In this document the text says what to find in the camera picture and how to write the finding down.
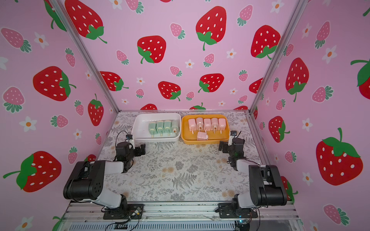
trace floral tablecloth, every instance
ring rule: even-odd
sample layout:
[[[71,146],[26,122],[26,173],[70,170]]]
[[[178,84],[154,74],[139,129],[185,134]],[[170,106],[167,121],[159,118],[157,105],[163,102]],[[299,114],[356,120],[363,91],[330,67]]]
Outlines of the floral tablecloth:
[[[99,160],[113,160],[118,132],[131,132],[138,112],[120,112],[104,143]],[[222,114],[231,130],[245,139],[244,156],[260,161],[244,112],[179,112]],[[125,133],[117,143],[124,141]],[[123,194],[128,201],[229,201],[249,190],[248,174],[235,171],[227,163],[228,154],[218,145],[187,145],[177,142],[146,143],[146,154],[135,157],[127,173],[105,176],[105,187]]]

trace white plastic tray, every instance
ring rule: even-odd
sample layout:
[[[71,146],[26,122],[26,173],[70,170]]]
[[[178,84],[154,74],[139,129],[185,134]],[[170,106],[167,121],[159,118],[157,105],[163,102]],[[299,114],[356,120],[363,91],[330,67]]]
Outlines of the white plastic tray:
[[[152,135],[149,133],[148,127],[150,122],[156,122],[159,120],[177,120],[179,124],[179,130],[176,133],[171,132]],[[174,142],[178,141],[181,135],[181,116],[177,113],[143,113],[136,117],[134,125],[132,127],[131,134],[135,142],[141,143],[155,143],[155,142]]]

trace orange tray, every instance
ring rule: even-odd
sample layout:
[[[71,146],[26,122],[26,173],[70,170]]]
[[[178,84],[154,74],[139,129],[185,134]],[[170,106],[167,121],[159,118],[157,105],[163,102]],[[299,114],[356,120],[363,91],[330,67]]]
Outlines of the orange tray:
[[[216,131],[216,133],[213,133],[213,131],[207,131],[208,140],[196,140],[196,135],[198,131],[194,131],[194,134],[189,131],[189,119],[197,119],[198,117],[201,117],[203,119],[209,118],[224,118],[226,119],[226,128],[224,131],[222,131],[222,134],[220,131]],[[229,122],[228,119],[219,114],[213,114],[213,115],[186,115],[181,120],[181,138],[183,139],[184,143],[187,145],[207,145],[207,144],[218,144],[221,140],[222,141],[229,141],[230,136],[230,128],[229,128]]]

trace pink strawberry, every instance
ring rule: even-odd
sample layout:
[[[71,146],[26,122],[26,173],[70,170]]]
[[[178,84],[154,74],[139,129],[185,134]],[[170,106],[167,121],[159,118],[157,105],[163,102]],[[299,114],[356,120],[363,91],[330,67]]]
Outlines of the pink strawberry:
[[[178,39],[185,38],[185,31],[182,29],[182,27],[179,24],[172,23],[170,25],[172,35],[177,37]]]
[[[333,96],[334,90],[332,90],[332,87],[326,86],[325,88],[323,86],[319,87],[313,94],[312,94],[312,100],[318,103],[324,102],[324,100],[329,100],[330,97]]]
[[[77,114],[79,114],[80,116],[82,116],[84,114],[84,106],[81,104],[81,101],[76,100],[74,102],[74,106],[76,107]]]
[[[31,45],[27,40],[23,40],[23,36],[12,29],[2,27],[1,33],[10,45],[15,48],[19,48],[22,52],[29,53],[31,51]]]
[[[71,67],[74,67],[74,65],[76,64],[76,59],[73,56],[72,50],[69,48],[66,48],[65,52],[66,52],[65,59],[67,60],[67,62],[70,64]]]
[[[178,67],[171,66],[171,67],[169,67],[169,70],[171,71],[171,73],[173,75],[176,75],[177,77],[182,76],[182,72],[180,71],[180,69]]]
[[[206,57],[204,57],[203,65],[205,67],[210,67],[211,64],[215,61],[215,55],[213,53],[210,53]]]
[[[73,164],[77,159],[77,148],[71,147],[70,153],[68,154],[68,161],[70,164]]]
[[[340,208],[336,208],[332,204],[328,204],[323,207],[325,214],[335,223],[340,225],[341,223],[344,226],[349,225],[349,217],[347,217],[346,213],[342,211]]]
[[[316,35],[316,42],[315,42],[315,48],[319,49],[325,44],[325,39],[328,38],[330,34],[330,22],[326,21],[318,31]]]
[[[51,125],[54,126],[54,127],[59,127],[59,128],[63,128],[65,126],[67,126],[68,124],[68,119],[66,117],[64,117],[63,115],[58,115],[57,116],[53,116],[50,120],[51,122]]]
[[[239,72],[239,80],[242,81],[242,82],[245,82],[248,78],[248,74],[247,74],[247,71],[245,70],[241,70]]]

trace pink wallpaper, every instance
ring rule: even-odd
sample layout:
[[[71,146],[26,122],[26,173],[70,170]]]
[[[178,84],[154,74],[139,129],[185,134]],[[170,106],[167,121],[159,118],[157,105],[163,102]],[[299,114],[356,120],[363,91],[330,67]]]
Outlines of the pink wallpaper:
[[[66,0],[65,7],[121,110],[247,109],[295,2]]]
[[[6,1],[0,32],[0,229],[53,230],[74,163],[99,153],[115,114],[47,2]]]
[[[368,230],[370,2],[355,2],[307,4],[258,104],[305,230]]]

